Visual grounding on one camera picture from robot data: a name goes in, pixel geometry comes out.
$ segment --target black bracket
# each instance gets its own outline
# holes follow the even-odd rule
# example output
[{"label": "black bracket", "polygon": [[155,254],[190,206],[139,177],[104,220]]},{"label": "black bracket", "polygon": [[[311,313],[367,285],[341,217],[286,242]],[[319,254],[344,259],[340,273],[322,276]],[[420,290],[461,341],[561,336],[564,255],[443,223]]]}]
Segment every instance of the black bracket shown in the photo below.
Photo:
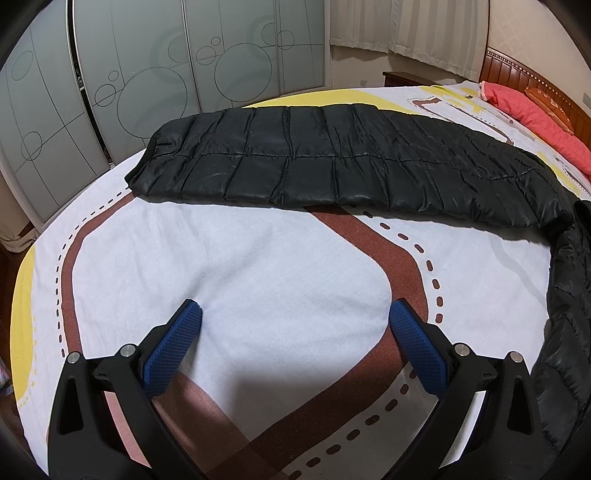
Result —
[{"label": "black bracket", "polygon": [[[106,358],[68,355],[51,413],[49,471],[59,480],[206,480],[162,422],[150,399],[163,393],[193,339],[201,309],[186,300],[166,325],[139,344]],[[389,323],[428,393],[438,397],[430,417],[382,480],[539,480],[542,431],[523,357],[478,356],[452,345],[404,300],[393,302]],[[129,458],[105,401],[115,392],[150,467]],[[459,460],[441,468],[474,395],[486,391],[480,415]]]}]

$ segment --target black puffer jacket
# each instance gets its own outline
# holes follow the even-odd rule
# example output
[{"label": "black puffer jacket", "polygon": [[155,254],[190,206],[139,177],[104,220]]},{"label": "black puffer jacket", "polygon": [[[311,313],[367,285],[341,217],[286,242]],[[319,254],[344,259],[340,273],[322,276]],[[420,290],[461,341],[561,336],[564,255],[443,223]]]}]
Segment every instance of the black puffer jacket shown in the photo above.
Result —
[{"label": "black puffer jacket", "polygon": [[591,203],[535,155],[461,125],[369,105],[231,109],[165,124],[126,180],[158,199],[355,203],[542,229],[551,242],[551,328],[532,377],[549,463],[586,417]]}]

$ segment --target wooden headboard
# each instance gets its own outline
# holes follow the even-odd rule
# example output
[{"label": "wooden headboard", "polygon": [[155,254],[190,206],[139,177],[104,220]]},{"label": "wooden headboard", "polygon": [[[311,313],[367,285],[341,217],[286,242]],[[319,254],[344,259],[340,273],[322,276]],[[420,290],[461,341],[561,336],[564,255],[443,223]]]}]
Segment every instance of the wooden headboard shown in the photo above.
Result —
[{"label": "wooden headboard", "polygon": [[504,53],[487,47],[480,81],[499,83],[524,93],[527,87],[539,88],[560,105],[573,124],[573,130],[591,150],[591,118],[581,107],[574,103],[562,90]]}]

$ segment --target red pillow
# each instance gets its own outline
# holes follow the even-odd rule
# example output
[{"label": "red pillow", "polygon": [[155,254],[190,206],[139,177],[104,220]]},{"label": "red pillow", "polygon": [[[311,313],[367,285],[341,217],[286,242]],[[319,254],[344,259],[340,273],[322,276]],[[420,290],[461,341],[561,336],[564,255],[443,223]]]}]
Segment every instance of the red pillow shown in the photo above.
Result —
[{"label": "red pillow", "polygon": [[562,130],[523,93],[496,83],[482,82],[482,99],[529,128],[591,180],[591,151],[581,140]]}]

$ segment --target bedsheet road pattern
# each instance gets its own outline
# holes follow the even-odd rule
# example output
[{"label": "bedsheet road pattern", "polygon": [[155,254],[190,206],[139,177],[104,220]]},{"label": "bedsheet road pattern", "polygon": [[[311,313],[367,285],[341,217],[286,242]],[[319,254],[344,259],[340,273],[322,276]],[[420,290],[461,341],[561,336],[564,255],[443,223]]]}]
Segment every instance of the bedsheet road pattern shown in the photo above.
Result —
[{"label": "bedsheet road pattern", "polygon": [[[537,154],[567,188],[591,184],[478,85],[333,90],[262,105],[370,103],[466,125]],[[531,369],[548,314],[548,246],[471,225],[372,209],[282,210],[148,203],[124,176],[92,184],[42,234],[19,272],[11,352],[25,434],[47,469],[64,358],[112,355],[186,298],[203,327],[155,407],[210,479],[379,479],[434,407],[388,329],[393,299],[478,354],[520,351]],[[447,461],[473,427],[477,395]],[[109,403],[131,455],[141,452]]]}]

